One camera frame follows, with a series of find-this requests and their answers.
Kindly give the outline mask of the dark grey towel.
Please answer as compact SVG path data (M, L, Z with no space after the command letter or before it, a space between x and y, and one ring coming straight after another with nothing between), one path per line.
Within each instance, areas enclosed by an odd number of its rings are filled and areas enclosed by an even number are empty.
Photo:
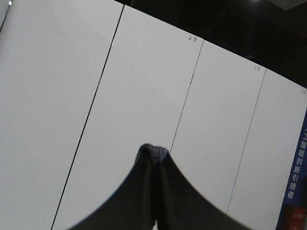
M134 166L97 210L75 230L244 230L184 177L169 151L143 144Z

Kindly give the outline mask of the blue banner with white characters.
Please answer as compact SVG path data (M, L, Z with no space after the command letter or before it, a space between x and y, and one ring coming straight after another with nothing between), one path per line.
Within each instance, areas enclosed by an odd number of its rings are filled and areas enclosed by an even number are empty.
M277 230L301 230L307 214L307 119L304 118Z

